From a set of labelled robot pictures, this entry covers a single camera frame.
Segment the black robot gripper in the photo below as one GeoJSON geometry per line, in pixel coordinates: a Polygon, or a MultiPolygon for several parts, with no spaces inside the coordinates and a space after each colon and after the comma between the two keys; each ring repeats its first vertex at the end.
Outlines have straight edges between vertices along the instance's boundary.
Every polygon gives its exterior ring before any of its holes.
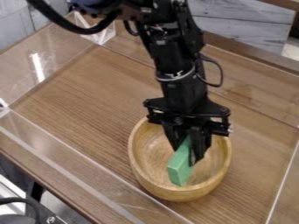
{"type": "Polygon", "coordinates": [[[196,72],[180,79],[162,79],[156,74],[162,89],[162,97],[146,99],[148,122],[162,125],[162,132],[176,151],[189,131],[189,166],[204,159],[210,147],[210,134],[229,135],[229,109],[208,97],[206,84],[196,72]]]}

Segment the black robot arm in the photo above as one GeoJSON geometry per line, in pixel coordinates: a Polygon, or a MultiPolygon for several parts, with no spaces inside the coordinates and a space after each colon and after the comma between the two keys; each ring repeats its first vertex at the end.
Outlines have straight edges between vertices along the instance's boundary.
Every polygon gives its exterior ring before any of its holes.
{"type": "Polygon", "coordinates": [[[148,122],[162,126],[174,151],[186,146],[188,162],[194,165],[204,158],[213,135],[229,134],[226,107],[208,97],[201,54],[202,30],[196,25],[186,0],[69,0],[74,9],[90,16],[116,13],[136,35],[153,60],[154,78],[162,96],[146,99],[148,122]]]}

